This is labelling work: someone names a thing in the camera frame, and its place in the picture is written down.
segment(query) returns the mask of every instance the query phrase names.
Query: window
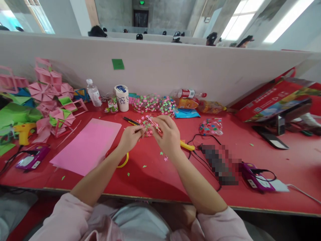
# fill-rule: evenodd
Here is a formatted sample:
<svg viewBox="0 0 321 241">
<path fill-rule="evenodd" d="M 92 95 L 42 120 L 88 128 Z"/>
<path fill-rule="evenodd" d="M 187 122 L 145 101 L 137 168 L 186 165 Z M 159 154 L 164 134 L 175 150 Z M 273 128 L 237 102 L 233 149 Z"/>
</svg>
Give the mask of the window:
<svg viewBox="0 0 321 241">
<path fill-rule="evenodd" d="M 264 40 L 266 43 L 274 43 L 294 23 L 294 21 L 310 6 L 314 0 L 298 0 L 278 25 Z"/>
<path fill-rule="evenodd" d="M 222 33 L 222 39 L 237 40 L 263 2 L 264 0 L 242 0 Z"/>
<path fill-rule="evenodd" d="M 55 34 L 38 0 L 24 0 L 43 32 Z"/>
</svg>

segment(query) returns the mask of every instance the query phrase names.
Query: pen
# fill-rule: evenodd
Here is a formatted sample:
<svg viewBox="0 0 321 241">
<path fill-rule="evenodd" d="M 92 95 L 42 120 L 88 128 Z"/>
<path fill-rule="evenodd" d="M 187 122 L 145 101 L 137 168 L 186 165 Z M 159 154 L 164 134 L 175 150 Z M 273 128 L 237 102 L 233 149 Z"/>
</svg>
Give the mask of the pen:
<svg viewBox="0 0 321 241">
<path fill-rule="evenodd" d="M 132 119 L 129 119 L 127 117 L 123 117 L 123 118 L 134 126 L 140 126 L 139 123 L 137 123 L 136 121 L 133 121 Z"/>
</svg>

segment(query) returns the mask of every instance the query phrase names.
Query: pink shirt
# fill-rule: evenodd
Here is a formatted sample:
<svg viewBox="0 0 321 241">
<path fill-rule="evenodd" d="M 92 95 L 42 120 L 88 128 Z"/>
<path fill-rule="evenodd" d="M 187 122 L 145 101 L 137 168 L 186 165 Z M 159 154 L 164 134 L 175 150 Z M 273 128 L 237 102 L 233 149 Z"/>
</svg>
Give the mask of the pink shirt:
<svg viewBox="0 0 321 241">
<path fill-rule="evenodd" d="M 35 240 L 125 240 L 120 228 L 109 216 L 99 217 L 94 225 L 88 225 L 93 207 L 81 202 L 70 193 L 62 195 L 53 213 L 45 219 L 30 241 Z M 242 219 L 230 208 L 215 215 L 198 214 L 191 233 L 177 230 L 170 240 L 252 241 Z"/>
</svg>

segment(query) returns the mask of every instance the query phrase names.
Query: water bottle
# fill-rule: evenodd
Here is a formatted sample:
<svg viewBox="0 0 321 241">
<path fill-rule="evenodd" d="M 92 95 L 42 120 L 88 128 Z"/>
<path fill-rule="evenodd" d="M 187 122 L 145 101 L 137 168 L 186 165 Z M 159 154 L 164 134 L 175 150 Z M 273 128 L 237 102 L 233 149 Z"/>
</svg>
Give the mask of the water bottle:
<svg viewBox="0 0 321 241">
<path fill-rule="evenodd" d="M 102 102 L 100 99 L 100 94 L 99 94 L 97 86 L 93 84 L 93 80 L 91 80 L 91 79 L 88 79 L 86 81 L 88 84 L 87 91 L 88 91 L 91 101 L 93 102 L 94 106 L 96 106 L 96 107 L 101 106 Z"/>
<path fill-rule="evenodd" d="M 175 89 L 171 92 L 170 97 L 172 98 L 204 98 L 206 97 L 206 93 L 198 93 L 192 89 Z"/>
</svg>

